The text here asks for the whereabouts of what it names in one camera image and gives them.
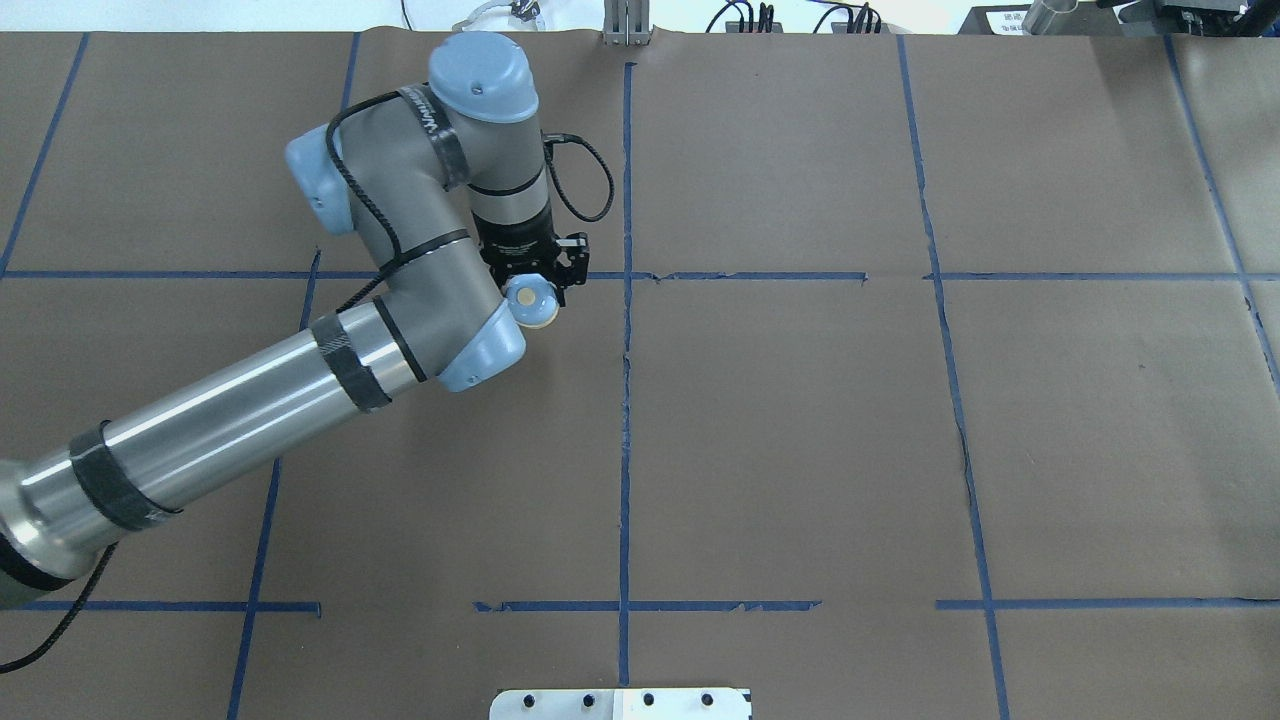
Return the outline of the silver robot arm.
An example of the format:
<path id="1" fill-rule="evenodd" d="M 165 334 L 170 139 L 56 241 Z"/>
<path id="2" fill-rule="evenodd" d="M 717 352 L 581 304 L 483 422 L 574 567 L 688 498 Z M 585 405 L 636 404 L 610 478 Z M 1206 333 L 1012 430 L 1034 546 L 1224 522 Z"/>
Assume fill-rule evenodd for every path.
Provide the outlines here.
<path id="1" fill-rule="evenodd" d="M 561 237 L 532 68 L 511 37 L 447 36 L 422 83 L 356 102 L 292 140 L 321 225 L 356 233 L 371 293 L 31 462 L 3 462 L 3 607 L 87 577 L 105 550 L 305 441 L 435 380 L 481 384 L 525 354 L 586 282 Z"/>

